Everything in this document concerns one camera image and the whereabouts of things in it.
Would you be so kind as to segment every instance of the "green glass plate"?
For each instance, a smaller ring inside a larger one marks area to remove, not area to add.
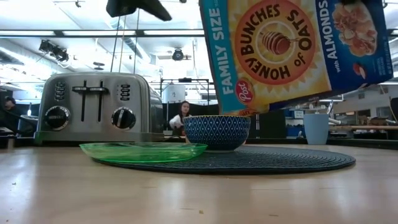
[[[174,142],[104,142],[80,144],[92,158],[107,162],[172,162],[194,158],[207,145]]]

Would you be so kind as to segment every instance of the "woman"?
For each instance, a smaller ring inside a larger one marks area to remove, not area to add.
[[[187,101],[183,101],[180,105],[180,110],[178,114],[175,115],[173,119],[170,120],[170,127],[173,129],[174,136],[184,136],[185,133],[183,131],[183,118],[186,116],[191,116],[189,114],[189,103]]]

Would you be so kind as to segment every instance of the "stainless steel toaster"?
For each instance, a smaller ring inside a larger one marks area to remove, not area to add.
[[[162,100],[140,75],[64,73],[44,85],[35,141],[158,141]]]

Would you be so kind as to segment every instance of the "black woven placemat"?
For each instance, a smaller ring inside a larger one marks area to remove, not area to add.
[[[294,174],[341,169],[355,164],[355,158],[341,153],[285,147],[241,146],[230,153],[203,153],[178,162],[102,164],[137,170],[180,174]]]

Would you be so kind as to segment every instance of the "blue bowl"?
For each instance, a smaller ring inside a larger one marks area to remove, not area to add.
[[[250,117],[209,115],[183,119],[191,143],[208,145],[207,151],[227,152],[241,146],[249,136]]]

